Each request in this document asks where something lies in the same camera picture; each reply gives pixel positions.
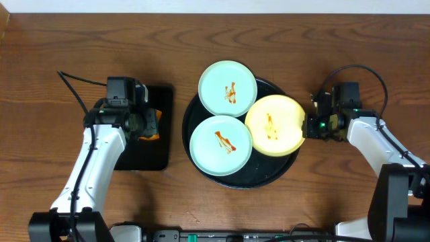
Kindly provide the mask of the yellow plate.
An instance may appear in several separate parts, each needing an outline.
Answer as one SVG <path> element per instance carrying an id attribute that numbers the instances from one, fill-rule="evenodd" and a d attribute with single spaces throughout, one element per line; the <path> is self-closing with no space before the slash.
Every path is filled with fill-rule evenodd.
<path id="1" fill-rule="evenodd" d="M 296 151 L 305 138 L 303 107 L 286 95 L 268 95 L 256 101 L 245 118 L 253 148 L 270 157 L 283 157 Z"/>

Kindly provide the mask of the black rectangular tray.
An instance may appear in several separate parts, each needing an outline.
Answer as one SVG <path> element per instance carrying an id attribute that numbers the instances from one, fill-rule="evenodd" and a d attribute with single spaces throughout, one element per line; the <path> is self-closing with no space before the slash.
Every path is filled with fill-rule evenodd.
<path id="1" fill-rule="evenodd" d="M 173 87 L 171 85 L 149 85 L 148 102 L 140 105 L 139 112 L 160 111 L 157 120 L 159 138 L 144 140 L 133 134 L 127 140 L 115 169 L 119 171 L 161 171 L 167 167 L 171 143 L 173 111 Z"/>

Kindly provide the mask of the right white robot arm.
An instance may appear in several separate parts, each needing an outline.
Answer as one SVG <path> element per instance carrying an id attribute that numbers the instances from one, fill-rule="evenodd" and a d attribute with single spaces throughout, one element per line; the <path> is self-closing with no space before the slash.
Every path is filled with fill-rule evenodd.
<path id="1" fill-rule="evenodd" d="M 429 166 L 394 137 L 375 111 L 307 114 L 302 130 L 305 138 L 347 141 L 378 177 L 368 215 L 337 224 L 338 241 L 429 240 Z"/>

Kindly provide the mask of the black round tray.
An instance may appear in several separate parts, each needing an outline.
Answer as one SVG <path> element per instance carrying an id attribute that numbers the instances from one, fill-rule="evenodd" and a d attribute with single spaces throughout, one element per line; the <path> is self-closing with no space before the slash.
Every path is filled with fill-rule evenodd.
<path id="1" fill-rule="evenodd" d="M 198 95 L 191 100 L 185 111 L 182 124 L 182 139 L 185 151 L 192 163 L 193 161 L 191 160 L 189 151 L 191 134 L 198 124 L 213 116 L 216 115 L 211 114 L 205 109 Z M 245 124 L 245 114 L 236 118 Z M 193 165 L 200 173 L 220 185 L 236 189 L 257 188 L 281 177 L 293 164 L 298 153 L 299 150 L 296 150 L 283 157 L 270 157 L 253 148 L 251 156 L 245 166 L 239 171 L 226 176 L 208 175 L 198 169 L 194 163 Z"/>

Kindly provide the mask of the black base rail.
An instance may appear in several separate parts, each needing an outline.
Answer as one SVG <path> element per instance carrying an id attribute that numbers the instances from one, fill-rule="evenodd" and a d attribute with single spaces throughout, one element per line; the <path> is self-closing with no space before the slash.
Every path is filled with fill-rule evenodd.
<path id="1" fill-rule="evenodd" d="M 286 233 L 180 231 L 175 229 L 148 231 L 135 223 L 120 223 L 110 229 L 114 241 L 140 242 L 266 242 L 266 241 L 363 241 L 363 238 L 332 235 L 311 228 L 294 227 Z"/>

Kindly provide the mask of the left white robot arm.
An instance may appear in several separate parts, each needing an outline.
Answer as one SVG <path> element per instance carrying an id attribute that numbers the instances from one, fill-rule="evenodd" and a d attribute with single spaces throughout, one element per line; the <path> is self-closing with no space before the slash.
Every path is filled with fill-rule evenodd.
<path id="1" fill-rule="evenodd" d="M 85 115 L 84 139 L 71 175 L 48 212 L 33 213 L 31 241 L 146 241 L 143 228 L 121 223 L 108 228 L 103 208 L 118 159 L 132 138 L 158 135 L 162 113 L 149 108 L 133 114 L 130 108 L 92 108 Z"/>

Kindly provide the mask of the orange sponge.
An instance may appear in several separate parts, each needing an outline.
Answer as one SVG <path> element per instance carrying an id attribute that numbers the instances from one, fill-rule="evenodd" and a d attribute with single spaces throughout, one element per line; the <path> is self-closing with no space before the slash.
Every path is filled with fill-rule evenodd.
<path id="1" fill-rule="evenodd" d="M 149 108 L 144 113 L 146 124 L 143 131 L 140 133 L 139 139 L 142 140 L 158 140 L 159 134 L 159 121 L 162 116 L 162 111 Z"/>

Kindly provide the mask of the light green plate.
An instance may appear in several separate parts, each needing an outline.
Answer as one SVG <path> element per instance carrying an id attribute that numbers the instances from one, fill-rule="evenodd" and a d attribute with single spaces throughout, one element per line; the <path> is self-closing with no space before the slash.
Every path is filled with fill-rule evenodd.
<path id="1" fill-rule="evenodd" d="M 248 162 L 253 141 L 248 128 L 237 118 L 213 116 L 197 125 L 189 151 L 198 169 L 208 175 L 226 176 Z"/>
<path id="2" fill-rule="evenodd" d="M 198 96 L 211 114 L 239 117 L 248 112 L 257 99 L 256 78 L 241 63 L 218 61 L 200 76 Z"/>

